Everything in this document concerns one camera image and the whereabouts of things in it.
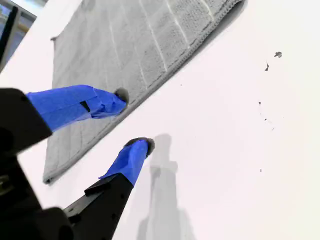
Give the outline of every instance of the blue tape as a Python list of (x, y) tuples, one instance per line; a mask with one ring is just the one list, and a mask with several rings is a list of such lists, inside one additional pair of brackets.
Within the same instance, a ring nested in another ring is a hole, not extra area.
[(148, 143), (146, 140), (138, 140), (129, 146), (125, 146), (118, 154), (112, 166), (105, 175), (99, 177), (104, 179), (114, 174), (123, 174), (134, 186), (140, 174), (142, 165), (147, 157)]
[[(52, 132), (76, 121), (118, 115), (126, 107), (126, 103), (115, 94), (88, 85), (30, 92), (26, 96)], [(90, 112), (80, 104), (83, 101)]]

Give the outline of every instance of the blue painter's tape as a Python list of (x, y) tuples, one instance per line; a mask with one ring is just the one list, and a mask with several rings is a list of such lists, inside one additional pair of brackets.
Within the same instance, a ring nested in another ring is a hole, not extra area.
[[(26, 95), (54, 132), (85, 119), (118, 115), (126, 103), (115, 94), (88, 85), (55, 88)], [(80, 103), (85, 101), (90, 112)]]
[(123, 174), (134, 186), (140, 174), (142, 165), (147, 157), (148, 143), (146, 140), (138, 140), (129, 146), (125, 146), (118, 154), (104, 179), (114, 174)]

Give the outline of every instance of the white table surface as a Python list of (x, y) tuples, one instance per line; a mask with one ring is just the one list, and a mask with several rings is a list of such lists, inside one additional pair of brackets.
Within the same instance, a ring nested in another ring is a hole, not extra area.
[[(1, 73), (0, 87), (51, 88), (50, 38), (79, 3), (48, 2)], [(41, 205), (67, 207), (127, 140), (146, 136), (156, 149), (113, 239), (320, 239), (319, 7), (311, 0), (247, 0), (192, 61), (53, 186), (42, 183), (46, 141), (20, 154)]]

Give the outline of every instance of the gray microfiber cloth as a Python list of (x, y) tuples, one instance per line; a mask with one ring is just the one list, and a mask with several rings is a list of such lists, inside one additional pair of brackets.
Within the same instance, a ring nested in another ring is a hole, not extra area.
[(55, 132), (48, 140), (43, 181), (50, 183), (74, 165), (167, 81), (238, 2), (83, 0), (54, 39), (52, 87), (125, 88), (129, 105), (117, 117), (76, 122)]

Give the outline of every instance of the white surface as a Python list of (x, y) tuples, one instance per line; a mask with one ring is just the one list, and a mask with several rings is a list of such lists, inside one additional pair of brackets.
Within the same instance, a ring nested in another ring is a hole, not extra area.
[[(0, 86), (51, 87), (50, 38), (79, 2), (49, 1)], [(319, 7), (248, 0), (234, 22), (53, 186), (42, 184), (46, 142), (22, 153), (42, 206), (68, 206), (127, 140), (147, 136), (156, 149), (113, 239), (319, 239)], [(277, 51), (282, 58), (274, 58)], [(169, 150), (169, 137), (156, 137), (162, 134), (171, 137)]]

